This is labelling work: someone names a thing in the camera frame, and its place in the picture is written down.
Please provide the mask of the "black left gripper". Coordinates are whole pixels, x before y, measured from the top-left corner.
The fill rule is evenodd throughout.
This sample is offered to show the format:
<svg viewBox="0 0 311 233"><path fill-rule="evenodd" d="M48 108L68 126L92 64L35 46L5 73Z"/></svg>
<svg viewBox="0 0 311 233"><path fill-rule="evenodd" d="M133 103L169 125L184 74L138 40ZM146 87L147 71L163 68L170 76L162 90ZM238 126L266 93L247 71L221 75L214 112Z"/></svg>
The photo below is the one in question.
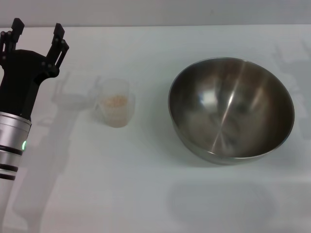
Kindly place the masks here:
<svg viewBox="0 0 311 233"><path fill-rule="evenodd" d="M40 85L55 78L69 46L63 39L65 30L56 23L47 56L30 50L16 50L24 23L15 18L10 31L0 33L0 65L4 77L0 84L0 110L30 119Z"/></svg>

